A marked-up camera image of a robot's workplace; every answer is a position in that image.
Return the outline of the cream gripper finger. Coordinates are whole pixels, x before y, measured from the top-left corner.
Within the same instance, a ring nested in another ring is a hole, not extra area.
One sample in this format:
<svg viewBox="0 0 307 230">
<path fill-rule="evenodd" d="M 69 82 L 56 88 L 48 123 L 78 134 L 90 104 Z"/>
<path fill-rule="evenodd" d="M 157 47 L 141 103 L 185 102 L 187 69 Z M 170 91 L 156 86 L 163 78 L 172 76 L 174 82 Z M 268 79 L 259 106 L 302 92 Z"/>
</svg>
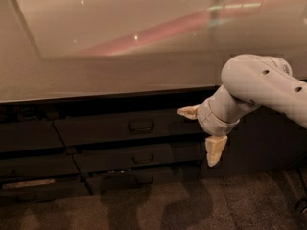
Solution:
<svg viewBox="0 0 307 230">
<path fill-rule="evenodd" d="M 209 167 L 214 167 L 220 161 L 228 137 L 210 136 L 205 139 L 206 159 Z"/>
<path fill-rule="evenodd" d="M 199 107 L 197 105 L 186 106 L 179 108 L 177 114 L 190 120 L 196 120 L 198 118 L 198 109 Z"/>
</svg>

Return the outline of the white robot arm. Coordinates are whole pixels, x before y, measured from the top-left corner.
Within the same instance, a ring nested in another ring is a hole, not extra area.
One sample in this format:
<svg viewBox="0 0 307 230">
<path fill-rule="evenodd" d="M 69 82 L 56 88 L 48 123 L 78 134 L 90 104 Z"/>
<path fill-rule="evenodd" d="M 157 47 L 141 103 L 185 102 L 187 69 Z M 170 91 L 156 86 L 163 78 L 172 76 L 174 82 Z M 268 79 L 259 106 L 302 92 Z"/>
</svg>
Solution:
<svg viewBox="0 0 307 230">
<path fill-rule="evenodd" d="M 239 55 L 226 62 L 221 80 L 218 90 L 202 103 L 177 110 L 178 115 L 198 121 L 209 135 L 205 148 L 210 167 L 220 161 L 227 134 L 261 106 L 307 127 L 307 83 L 293 77 L 286 60 Z"/>
</svg>

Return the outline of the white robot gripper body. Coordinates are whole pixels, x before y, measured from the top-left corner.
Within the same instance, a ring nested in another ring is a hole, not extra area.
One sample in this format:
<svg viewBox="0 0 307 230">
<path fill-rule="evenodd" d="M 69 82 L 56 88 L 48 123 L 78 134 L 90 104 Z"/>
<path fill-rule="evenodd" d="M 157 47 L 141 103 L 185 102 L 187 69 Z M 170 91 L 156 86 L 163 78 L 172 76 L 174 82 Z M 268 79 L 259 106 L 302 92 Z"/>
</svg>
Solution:
<svg viewBox="0 0 307 230">
<path fill-rule="evenodd" d="M 209 99 L 199 105 L 197 119 L 204 132 L 213 136 L 227 135 L 240 122 L 239 119 L 233 122 L 225 122 L 218 118 L 210 108 Z"/>
</svg>

